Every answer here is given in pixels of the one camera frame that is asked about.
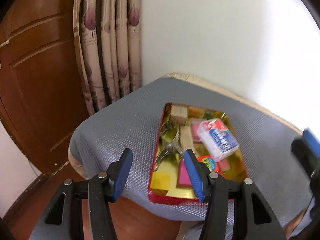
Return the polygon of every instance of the wooden door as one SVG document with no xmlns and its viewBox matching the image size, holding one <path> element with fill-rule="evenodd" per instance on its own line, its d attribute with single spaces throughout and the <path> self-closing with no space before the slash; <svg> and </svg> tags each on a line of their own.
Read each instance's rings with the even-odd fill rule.
<svg viewBox="0 0 320 240">
<path fill-rule="evenodd" d="M 73 0 L 15 0 L 0 24 L 0 115 L 26 157 L 47 175 L 67 160 L 88 117 L 73 43 Z"/>
</svg>

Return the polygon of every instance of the wall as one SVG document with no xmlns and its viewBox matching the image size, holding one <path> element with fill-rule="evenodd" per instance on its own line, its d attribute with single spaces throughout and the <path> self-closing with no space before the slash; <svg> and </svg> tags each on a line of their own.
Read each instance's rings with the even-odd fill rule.
<svg viewBox="0 0 320 240">
<path fill-rule="evenodd" d="M 320 137 L 320 30 L 301 0 L 142 0 L 143 84 L 223 86 Z"/>
<path fill-rule="evenodd" d="M 19 195 L 41 174 L 11 140 L 0 123 L 0 216 L 3 217 Z"/>
</svg>

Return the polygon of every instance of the curtain fold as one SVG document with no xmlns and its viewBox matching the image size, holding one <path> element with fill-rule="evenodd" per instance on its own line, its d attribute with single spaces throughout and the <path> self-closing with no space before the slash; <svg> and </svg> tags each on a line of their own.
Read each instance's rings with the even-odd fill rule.
<svg viewBox="0 0 320 240">
<path fill-rule="evenodd" d="M 90 115 L 140 87 L 140 0 L 74 0 L 74 43 Z"/>
</svg>

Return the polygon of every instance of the metal screw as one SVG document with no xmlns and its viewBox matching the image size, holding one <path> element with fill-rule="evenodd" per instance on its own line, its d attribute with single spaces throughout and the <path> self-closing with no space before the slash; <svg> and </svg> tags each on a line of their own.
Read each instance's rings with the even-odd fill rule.
<svg viewBox="0 0 320 240">
<path fill-rule="evenodd" d="M 108 176 L 108 174 L 106 173 L 106 172 L 100 172 L 99 174 L 98 174 L 98 177 L 100 178 L 100 179 L 103 179 L 103 178 L 105 178 L 106 176 Z"/>
<path fill-rule="evenodd" d="M 66 179 L 65 181 L 64 181 L 64 185 L 70 185 L 70 184 L 72 184 L 72 179 Z"/>
<path fill-rule="evenodd" d="M 244 183 L 247 184 L 247 185 L 251 185 L 253 183 L 253 181 L 250 178 L 245 178 L 244 179 Z"/>
<path fill-rule="evenodd" d="M 216 173 L 216 172 L 210 172 L 209 176 L 211 179 L 216 179 L 217 177 L 219 177 L 218 173 Z"/>
</svg>

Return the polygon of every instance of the floor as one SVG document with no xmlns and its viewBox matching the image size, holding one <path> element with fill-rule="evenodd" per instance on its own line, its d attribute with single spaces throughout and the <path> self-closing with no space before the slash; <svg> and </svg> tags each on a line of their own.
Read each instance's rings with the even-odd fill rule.
<svg viewBox="0 0 320 240">
<path fill-rule="evenodd" d="M 67 178 L 72 178 L 74 181 L 83 180 L 68 164 L 39 187 L 37 193 L 26 201 L 17 218 L 10 226 L 10 230 L 17 240 L 29 239 L 32 229 L 47 203 L 59 185 Z M 157 217 L 124 197 L 109 206 L 118 240 L 174 240 L 179 232 L 181 222 Z M 91 240 L 87 211 L 87 200 L 84 200 L 84 236 L 86 240 Z"/>
</svg>

